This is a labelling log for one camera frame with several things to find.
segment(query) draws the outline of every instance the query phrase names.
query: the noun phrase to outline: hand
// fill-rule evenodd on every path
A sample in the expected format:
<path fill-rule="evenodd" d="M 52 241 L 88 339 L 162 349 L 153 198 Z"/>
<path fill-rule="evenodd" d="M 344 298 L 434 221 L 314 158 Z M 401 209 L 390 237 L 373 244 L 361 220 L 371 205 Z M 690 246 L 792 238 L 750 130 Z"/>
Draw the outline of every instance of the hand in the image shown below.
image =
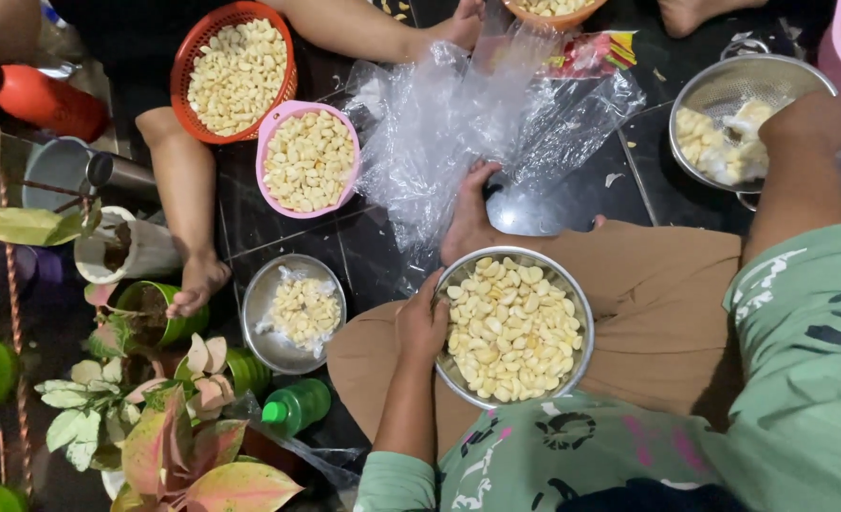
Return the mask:
<path fill-rule="evenodd" d="M 439 301 L 433 310 L 433 292 L 443 269 L 426 278 L 420 290 L 395 315 L 395 339 L 399 366 L 432 368 L 446 343 L 449 303 Z"/>
<path fill-rule="evenodd" d="M 759 129 L 768 152 L 814 148 L 835 155 L 841 150 L 841 100 L 824 91 L 796 99 Z"/>

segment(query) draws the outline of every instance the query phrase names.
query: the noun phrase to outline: black tile floor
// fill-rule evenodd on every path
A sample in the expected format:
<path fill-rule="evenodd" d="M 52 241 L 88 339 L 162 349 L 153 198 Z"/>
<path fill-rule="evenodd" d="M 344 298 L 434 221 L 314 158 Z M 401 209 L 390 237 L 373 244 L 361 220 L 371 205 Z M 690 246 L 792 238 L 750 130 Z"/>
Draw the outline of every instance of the black tile floor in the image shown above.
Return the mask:
<path fill-rule="evenodd" d="M 432 27 L 451 16 L 458 0 L 411 0 L 408 18 L 416 27 Z M 695 74 L 717 62 L 739 33 L 751 32 L 774 51 L 791 54 L 777 8 L 743 11 L 717 18 L 682 40 L 666 36 L 654 0 L 611 0 L 586 28 L 638 30 L 633 75 L 647 97 L 642 113 L 608 137 L 579 169 L 537 197 L 520 197 L 495 187 L 488 211 L 500 229 L 518 234 L 548 234 L 560 229 L 586 230 L 594 215 L 641 225 L 682 225 L 743 234 L 752 219 L 733 197 L 692 181 L 680 170 L 666 146 L 671 102 Z M 353 60 L 296 41 L 300 73 L 298 99 L 337 104 Z M 327 264 L 348 293 L 348 316 L 403 298 L 397 290 L 401 255 L 385 212 L 355 198 L 335 214 L 295 220 L 275 213 L 255 183 L 255 142 L 223 146 L 216 151 L 220 222 L 217 243 L 233 270 L 232 286 L 215 301 L 222 308 L 214 328 L 240 343 L 238 309 L 252 276 L 282 254 L 300 252 Z M 608 174 L 622 174 L 606 186 Z M 316 372 L 326 378 L 324 368 Z M 277 384 L 291 382 L 279 376 Z M 369 448 L 346 409 L 335 402 L 332 413 L 305 432 L 308 443 L 331 448 Z"/>

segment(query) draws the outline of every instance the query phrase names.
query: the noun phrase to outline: green bottle cap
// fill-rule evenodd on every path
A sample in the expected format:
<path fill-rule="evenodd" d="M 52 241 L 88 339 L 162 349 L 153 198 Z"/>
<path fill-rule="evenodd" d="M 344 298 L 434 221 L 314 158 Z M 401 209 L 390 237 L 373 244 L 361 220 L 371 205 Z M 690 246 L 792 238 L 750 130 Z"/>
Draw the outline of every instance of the green bottle cap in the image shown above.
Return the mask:
<path fill-rule="evenodd" d="M 266 423 L 281 423 L 287 419 L 287 405 L 283 402 L 267 402 L 262 410 L 262 421 Z"/>

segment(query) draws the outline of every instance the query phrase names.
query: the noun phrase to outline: stainless steel colander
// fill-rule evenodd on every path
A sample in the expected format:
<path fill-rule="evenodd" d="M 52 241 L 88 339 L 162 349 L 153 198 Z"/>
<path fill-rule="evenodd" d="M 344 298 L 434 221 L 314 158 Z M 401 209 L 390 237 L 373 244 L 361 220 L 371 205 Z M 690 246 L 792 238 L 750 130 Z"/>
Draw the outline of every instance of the stainless steel colander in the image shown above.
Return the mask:
<path fill-rule="evenodd" d="M 670 147 L 680 167 L 705 185 L 736 192 L 740 202 L 750 210 L 741 194 L 762 191 L 762 180 L 724 185 L 705 176 L 686 159 L 676 138 L 676 112 L 688 107 L 713 119 L 714 127 L 724 128 L 724 116 L 733 116 L 750 99 L 758 99 L 778 110 L 802 95 L 827 90 L 837 95 L 836 87 L 812 65 L 782 55 L 739 55 L 708 67 L 693 78 L 674 102 L 670 115 Z M 724 133 L 731 138 L 729 130 Z"/>

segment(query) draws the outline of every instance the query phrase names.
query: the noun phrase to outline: red thermos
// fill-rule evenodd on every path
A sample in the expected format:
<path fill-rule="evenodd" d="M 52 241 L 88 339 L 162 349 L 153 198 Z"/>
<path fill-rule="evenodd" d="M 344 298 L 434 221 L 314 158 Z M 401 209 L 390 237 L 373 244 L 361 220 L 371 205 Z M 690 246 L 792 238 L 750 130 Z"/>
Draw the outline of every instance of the red thermos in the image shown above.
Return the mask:
<path fill-rule="evenodd" d="M 0 65 L 0 108 L 57 136 L 89 143 L 111 122 L 100 99 L 25 64 Z"/>

